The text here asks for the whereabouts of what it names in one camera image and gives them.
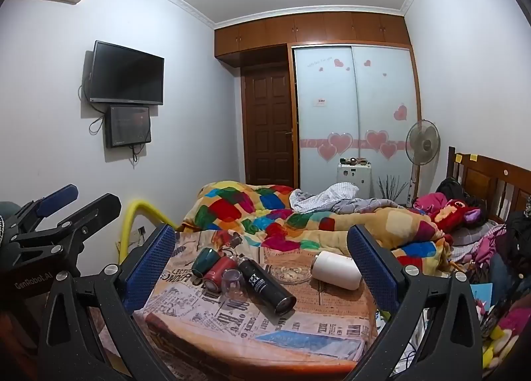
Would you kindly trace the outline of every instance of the yellow pipe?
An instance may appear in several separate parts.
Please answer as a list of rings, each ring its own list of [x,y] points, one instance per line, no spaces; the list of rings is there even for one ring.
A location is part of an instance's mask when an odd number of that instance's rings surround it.
[[[145,200],[133,200],[125,211],[124,223],[121,226],[120,254],[118,259],[120,264],[127,257],[127,249],[129,247],[129,235],[131,234],[131,228],[133,227],[134,218],[139,210],[142,210],[145,213],[146,217],[154,225],[158,224],[158,222],[163,222],[173,227],[174,230],[177,229],[177,225],[166,215],[164,215],[164,213],[156,209],[152,204],[148,203]]]

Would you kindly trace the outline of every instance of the wooden cabinet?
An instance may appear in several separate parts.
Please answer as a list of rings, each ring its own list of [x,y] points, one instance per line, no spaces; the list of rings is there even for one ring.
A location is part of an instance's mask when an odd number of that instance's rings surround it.
[[[240,24],[239,27],[240,51],[259,48],[266,45],[266,22],[264,20]]]
[[[265,28],[267,37],[266,45],[296,42],[295,23],[291,15],[267,18],[265,20]]]
[[[297,42],[327,40],[323,13],[299,14],[294,15],[293,19],[295,20]]]
[[[368,12],[353,12],[352,23],[359,41],[385,42],[383,29],[380,24],[380,14]]]
[[[240,50],[240,33],[237,25],[214,32],[214,55],[233,53],[238,50]]]
[[[349,41],[356,39],[356,31],[350,12],[323,13],[328,41]]]
[[[318,12],[266,18],[218,29],[214,55],[293,42],[373,41],[410,45],[404,17],[366,12]]]
[[[411,43],[404,17],[380,14],[380,23],[386,42],[408,45]]]

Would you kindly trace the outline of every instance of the patchwork blanket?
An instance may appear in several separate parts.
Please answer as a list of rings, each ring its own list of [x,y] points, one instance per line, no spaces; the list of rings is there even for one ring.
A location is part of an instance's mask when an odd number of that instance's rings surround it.
[[[233,230],[251,246],[349,255],[347,232],[353,225],[364,225],[382,247],[400,248],[395,256],[402,263],[415,264],[429,275],[436,274],[437,269],[447,269],[450,248],[428,216],[392,207],[362,214],[300,214],[289,208],[292,190],[287,186],[251,186],[230,181],[206,185],[181,230]]]

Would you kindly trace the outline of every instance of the black thermos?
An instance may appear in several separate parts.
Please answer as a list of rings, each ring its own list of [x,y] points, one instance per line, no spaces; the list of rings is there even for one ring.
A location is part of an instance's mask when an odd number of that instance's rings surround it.
[[[242,272],[245,282],[274,309],[275,314],[283,315],[291,311],[296,297],[280,285],[272,275],[267,273],[258,263],[250,258],[241,258],[238,269]]]

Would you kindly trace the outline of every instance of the white cylindrical container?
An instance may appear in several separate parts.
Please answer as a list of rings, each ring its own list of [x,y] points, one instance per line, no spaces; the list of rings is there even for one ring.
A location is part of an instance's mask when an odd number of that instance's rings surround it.
[[[346,290],[357,290],[362,274],[354,260],[348,256],[322,251],[311,267],[312,277]]]

